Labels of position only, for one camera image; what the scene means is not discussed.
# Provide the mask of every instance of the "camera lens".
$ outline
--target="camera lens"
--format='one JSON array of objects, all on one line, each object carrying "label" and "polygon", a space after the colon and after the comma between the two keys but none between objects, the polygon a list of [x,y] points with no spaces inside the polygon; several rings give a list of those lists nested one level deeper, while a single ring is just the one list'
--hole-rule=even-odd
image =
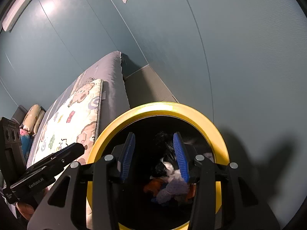
[{"label": "camera lens", "polygon": [[12,130],[12,139],[13,141],[16,141],[16,134],[15,134],[15,130]]},{"label": "camera lens", "polygon": [[9,134],[9,130],[8,129],[5,130],[5,137],[6,137],[6,139],[8,141],[10,140],[10,134]]}]

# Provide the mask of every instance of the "floor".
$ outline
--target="floor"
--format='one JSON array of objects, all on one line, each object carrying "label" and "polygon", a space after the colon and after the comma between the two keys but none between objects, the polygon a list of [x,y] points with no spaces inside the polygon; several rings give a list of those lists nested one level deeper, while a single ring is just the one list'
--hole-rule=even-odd
[{"label": "floor", "polygon": [[125,87],[130,108],[151,102],[178,102],[149,65],[128,76]]}]

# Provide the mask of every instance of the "yellow bucket rim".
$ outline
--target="yellow bucket rim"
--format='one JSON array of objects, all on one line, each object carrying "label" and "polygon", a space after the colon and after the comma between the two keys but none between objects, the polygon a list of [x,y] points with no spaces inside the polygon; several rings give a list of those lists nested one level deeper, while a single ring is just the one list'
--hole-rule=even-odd
[{"label": "yellow bucket rim", "polygon": [[[214,126],[214,124],[199,111],[186,106],[184,104],[172,102],[154,102],[149,104],[140,105],[129,111],[123,113],[118,118],[113,120],[105,130],[100,134],[92,150],[89,154],[87,163],[94,163],[100,159],[103,151],[105,150],[111,139],[129,124],[151,116],[172,116],[184,120],[193,125],[207,140],[211,147],[214,161],[218,164],[228,165],[229,155],[225,142]],[[215,212],[217,212],[222,205],[222,194],[220,182],[215,183],[216,187],[216,202]],[[92,182],[87,186],[87,199],[92,207]],[[175,228],[175,230],[188,229],[189,222]],[[129,228],[119,223],[120,230],[129,230]]]}]

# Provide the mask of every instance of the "gray fabric cover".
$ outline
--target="gray fabric cover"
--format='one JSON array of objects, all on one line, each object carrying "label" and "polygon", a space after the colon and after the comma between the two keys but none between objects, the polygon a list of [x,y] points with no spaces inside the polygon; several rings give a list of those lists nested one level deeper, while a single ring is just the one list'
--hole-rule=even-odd
[{"label": "gray fabric cover", "polygon": [[77,78],[51,105],[45,113],[40,124],[37,135],[34,138],[33,145],[28,159],[28,167],[35,155],[35,149],[39,141],[40,133],[45,123],[54,115],[59,107],[70,97],[73,89],[75,90],[87,80],[102,79],[103,93],[106,93],[105,100],[101,104],[100,126],[102,132],[105,127],[115,118],[130,109],[125,84],[122,79],[121,52],[115,51],[101,58],[94,65],[89,67],[80,78]]},{"label": "gray fabric cover", "polygon": [[18,106],[11,120],[21,125],[27,113],[27,109],[20,105]]}]

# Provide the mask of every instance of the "orange fabric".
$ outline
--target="orange fabric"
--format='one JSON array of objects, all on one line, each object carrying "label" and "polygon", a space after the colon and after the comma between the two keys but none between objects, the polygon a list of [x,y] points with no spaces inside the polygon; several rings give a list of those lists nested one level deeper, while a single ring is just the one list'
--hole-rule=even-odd
[{"label": "orange fabric", "polygon": [[152,192],[154,196],[157,196],[158,192],[164,181],[160,178],[152,179],[147,185],[144,186],[144,193]]},{"label": "orange fabric", "polygon": [[191,199],[195,196],[196,193],[196,184],[190,184],[190,189],[187,194],[187,197],[185,198],[185,201],[188,201],[188,199]]}]

